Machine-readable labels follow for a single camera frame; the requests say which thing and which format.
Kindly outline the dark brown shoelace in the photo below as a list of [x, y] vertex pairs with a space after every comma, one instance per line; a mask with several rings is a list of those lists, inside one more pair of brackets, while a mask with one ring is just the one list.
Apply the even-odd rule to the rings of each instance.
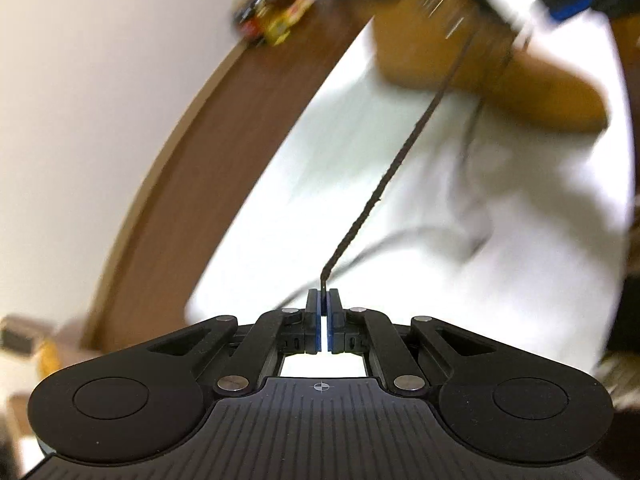
[[[363, 249], [362, 252], [349, 261], [345, 263], [341, 262], [341, 258], [344, 256], [347, 248], [349, 248], [366, 223], [374, 206], [381, 200], [387, 185], [390, 184], [392, 177], [395, 177], [395, 174], [397, 174], [397, 171], [404, 163], [413, 145], [416, 144], [419, 136], [434, 115], [436, 108], [439, 107], [440, 102], [442, 102], [446, 91], [450, 89], [452, 76], [454, 76], [454, 71], [450, 70], [445, 77], [445, 81], [438, 87], [434, 98], [430, 104], [428, 104], [427, 109], [414, 126], [407, 140], [402, 144], [402, 147], [395, 155], [390, 166], [382, 175], [380, 182], [376, 185], [367, 203], [364, 204], [360, 215], [352, 222], [352, 226], [338, 243], [328, 262], [323, 266], [316, 283], [318, 289], [326, 290], [330, 281], [334, 280], [334, 278], [339, 278], [350, 270], [355, 269], [356, 266], [360, 266], [360, 264], [363, 264], [365, 261], [382, 254], [382, 252], [387, 252], [402, 244], [417, 240], [423, 234], [437, 234], [439, 232], [439, 229], [434, 228], [434, 226], [419, 226], [415, 229], [401, 230]], [[492, 232], [494, 232], [486, 202], [473, 191], [469, 180], [469, 156], [475, 138], [475, 129], [484, 105], [485, 100], [480, 98], [475, 105], [471, 117], [466, 122], [464, 135], [460, 141], [459, 151], [454, 161], [454, 170], [452, 170], [451, 174], [451, 188], [449, 190], [451, 211], [461, 226], [459, 232], [454, 231], [451, 233], [455, 238], [451, 243], [451, 247], [457, 249], [460, 259], [464, 262], [472, 260], [486, 246], [488, 240], [491, 238]]]

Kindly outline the tan leather boot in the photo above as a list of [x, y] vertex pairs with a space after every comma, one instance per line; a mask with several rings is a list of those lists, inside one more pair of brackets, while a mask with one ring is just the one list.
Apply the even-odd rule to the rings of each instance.
[[581, 76], [516, 45], [488, 0], [352, 0], [372, 18], [375, 63], [390, 84], [477, 96], [511, 118], [552, 132], [608, 126], [600, 92]]

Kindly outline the white pedal trash bin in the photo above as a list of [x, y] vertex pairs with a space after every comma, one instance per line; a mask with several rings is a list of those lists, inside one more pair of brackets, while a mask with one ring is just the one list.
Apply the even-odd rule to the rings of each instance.
[[46, 321], [9, 314], [1, 319], [1, 390], [28, 390], [39, 379], [91, 356], [74, 334]]

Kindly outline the cooking oil bottles cluster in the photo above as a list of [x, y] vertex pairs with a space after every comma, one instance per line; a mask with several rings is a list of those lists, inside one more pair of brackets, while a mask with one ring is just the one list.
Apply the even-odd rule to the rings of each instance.
[[277, 46], [313, 4], [314, 0], [236, 0], [232, 24], [246, 44]]

